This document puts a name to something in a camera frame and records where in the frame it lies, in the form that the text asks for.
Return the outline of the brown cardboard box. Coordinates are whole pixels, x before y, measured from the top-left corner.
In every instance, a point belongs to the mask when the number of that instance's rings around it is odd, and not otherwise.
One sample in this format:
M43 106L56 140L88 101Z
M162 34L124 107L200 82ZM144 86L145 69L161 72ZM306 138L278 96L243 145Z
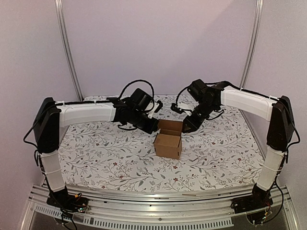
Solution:
M159 133L153 143L156 155L179 160L182 152L183 122L160 119L158 128Z

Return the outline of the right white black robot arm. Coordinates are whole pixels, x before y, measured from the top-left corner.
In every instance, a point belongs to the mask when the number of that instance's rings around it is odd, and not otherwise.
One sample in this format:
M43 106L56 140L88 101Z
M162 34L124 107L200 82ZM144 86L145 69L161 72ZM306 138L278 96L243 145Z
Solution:
M275 178L281 172L283 164L288 162L289 148L300 141L292 141L298 134L295 127L290 99L286 96L273 97L239 88L228 81L205 83L201 79L193 81L185 90L197 102L195 107L175 102L178 112L186 113L183 121L183 133L197 131L210 114L221 115L222 106L230 106L256 115L269 123L266 137L267 152L256 187L268 191Z

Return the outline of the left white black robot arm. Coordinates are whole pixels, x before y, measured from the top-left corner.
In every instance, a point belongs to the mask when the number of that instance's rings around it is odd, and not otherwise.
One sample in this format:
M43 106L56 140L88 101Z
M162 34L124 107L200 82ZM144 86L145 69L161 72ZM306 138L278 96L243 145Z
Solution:
M108 97L102 101L56 102L45 98L34 119L30 132L34 133L37 164L46 177L52 199L61 208L71 204L71 197L63 190L65 182L62 177L58 149L69 126L91 122L118 122L119 127L130 124L151 134L158 130L158 119L154 118L163 104L155 101L143 90L137 88L126 98Z

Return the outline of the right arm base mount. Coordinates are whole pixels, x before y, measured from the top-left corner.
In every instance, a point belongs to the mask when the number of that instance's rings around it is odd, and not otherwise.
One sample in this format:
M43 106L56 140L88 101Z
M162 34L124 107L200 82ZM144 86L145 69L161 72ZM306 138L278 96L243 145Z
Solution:
M259 208L271 206L273 204L270 189L265 191L256 184L252 189L252 194L232 199L231 208L234 212L243 213Z

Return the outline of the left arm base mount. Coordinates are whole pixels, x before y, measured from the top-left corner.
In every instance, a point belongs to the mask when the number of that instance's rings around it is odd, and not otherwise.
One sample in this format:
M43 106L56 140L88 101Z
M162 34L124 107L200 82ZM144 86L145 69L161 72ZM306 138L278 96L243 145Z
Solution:
M50 206L61 208L67 212L80 212L83 213L88 210L89 200L83 197L82 193L71 195L68 193L67 187L58 192L49 191L47 204Z

